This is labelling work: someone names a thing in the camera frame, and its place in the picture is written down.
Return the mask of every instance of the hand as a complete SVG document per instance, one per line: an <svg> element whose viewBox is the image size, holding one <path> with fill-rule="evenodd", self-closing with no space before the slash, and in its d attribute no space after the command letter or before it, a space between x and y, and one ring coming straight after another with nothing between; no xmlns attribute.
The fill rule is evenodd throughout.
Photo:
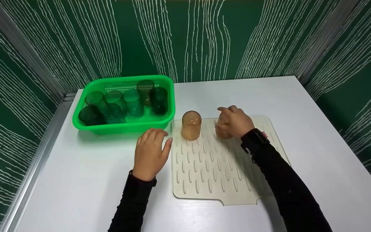
<svg viewBox="0 0 371 232"><path fill-rule="evenodd" d="M232 134L236 138L241 138L247 132L255 128L252 119L244 111L232 105L228 108L218 107L219 111L228 118L228 125L217 125L219 130Z"/></svg>
<svg viewBox="0 0 371 232"><path fill-rule="evenodd" d="M167 139L163 150L162 141L168 133L163 129L150 128L137 140L132 175L143 181L151 181L161 171L170 154L173 138Z"/></svg>

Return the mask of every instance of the green plastic basket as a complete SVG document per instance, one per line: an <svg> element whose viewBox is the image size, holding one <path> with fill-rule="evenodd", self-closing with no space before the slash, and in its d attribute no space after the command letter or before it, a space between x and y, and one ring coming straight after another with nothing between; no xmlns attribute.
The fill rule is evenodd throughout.
<svg viewBox="0 0 371 232"><path fill-rule="evenodd" d="M155 87L164 87L168 91L168 111L165 115L155 115L151 107L145 107L145 113L142 117L132 117L127 115L126 123L106 124L85 126L78 118L78 113L87 105L84 98L93 91L101 91L104 94L109 91L124 91L137 88L137 83L141 80L153 80ZM174 118L176 111L174 101L174 83L172 79L165 75L143 75L130 77L103 78L92 81L83 90L77 108L72 116L72 123L79 130L91 131L95 134L116 134L129 132L144 132L149 128L165 129Z"/></svg>

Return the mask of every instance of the cup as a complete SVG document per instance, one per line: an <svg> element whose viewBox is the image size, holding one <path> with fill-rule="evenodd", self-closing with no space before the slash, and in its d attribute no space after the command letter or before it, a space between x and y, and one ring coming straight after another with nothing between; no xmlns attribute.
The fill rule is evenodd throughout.
<svg viewBox="0 0 371 232"><path fill-rule="evenodd" d="M104 101L104 94L100 91L93 91L89 93L84 98L84 101L87 105L97 106L99 110L104 109L106 106L106 103Z"/></svg>
<svg viewBox="0 0 371 232"><path fill-rule="evenodd" d="M101 114L101 111L95 105L88 105L84 107L78 113L78 118L86 126L107 124L104 116Z"/></svg>
<svg viewBox="0 0 371 232"><path fill-rule="evenodd" d="M118 104L107 104L102 114L108 124L126 123L125 114Z"/></svg>
<svg viewBox="0 0 371 232"><path fill-rule="evenodd" d="M168 111L168 91L163 87L156 87L150 91L151 107L157 115L164 115Z"/></svg>
<svg viewBox="0 0 371 232"><path fill-rule="evenodd" d="M137 90L140 91L141 101L145 106L151 106L150 91L154 89L154 81L142 80L137 83Z"/></svg>
<svg viewBox="0 0 371 232"><path fill-rule="evenodd" d="M183 115L183 127L181 128L181 135L189 141L193 141L200 137L201 132L201 116L196 111L188 111Z"/></svg>
<svg viewBox="0 0 371 232"><path fill-rule="evenodd" d="M129 114L134 117L141 117L144 115L144 105L140 99L140 91L136 89L125 91L122 97L125 103L127 103Z"/></svg>
<svg viewBox="0 0 371 232"><path fill-rule="evenodd" d="M109 91L104 95L106 104L117 104L122 110L123 115L127 114L127 104L125 103L120 91Z"/></svg>
<svg viewBox="0 0 371 232"><path fill-rule="evenodd" d="M228 125L229 122L228 122L228 118L227 116L221 112L220 116L218 116L218 121L217 121L217 125ZM217 127L215 128L215 133L217 134L218 137L222 138L222 139L229 139L231 137L233 137L233 135L225 132L225 131L222 131L222 130L219 130L217 129Z"/></svg>

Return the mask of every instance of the drying mat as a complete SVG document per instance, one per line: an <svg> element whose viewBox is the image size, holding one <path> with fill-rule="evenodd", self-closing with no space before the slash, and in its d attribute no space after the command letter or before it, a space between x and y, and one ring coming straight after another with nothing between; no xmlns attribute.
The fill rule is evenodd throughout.
<svg viewBox="0 0 371 232"><path fill-rule="evenodd" d="M289 163L266 116L251 117L283 159ZM223 205L256 204L272 192L258 166L240 147L241 140L224 140L215 133L217 119L203 119L200 137L181 136L181 120L174 122L172 145L173 193L177 198L219 200Z"/></svg>

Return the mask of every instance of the smartwatch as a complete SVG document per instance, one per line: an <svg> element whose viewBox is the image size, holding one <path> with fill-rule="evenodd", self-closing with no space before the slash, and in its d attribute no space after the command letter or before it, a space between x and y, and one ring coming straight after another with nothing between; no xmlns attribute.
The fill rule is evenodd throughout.
<svg viewBox="0 0 371 232"><path fill-rule="evenodd" d="M265 145L270 144L265 133L257 128L254 128L243 135L241 141L241 148L243 148L247 154L251 155L252 161L255 164L257 164L254 160L256 160L258 151Z"/></svg>

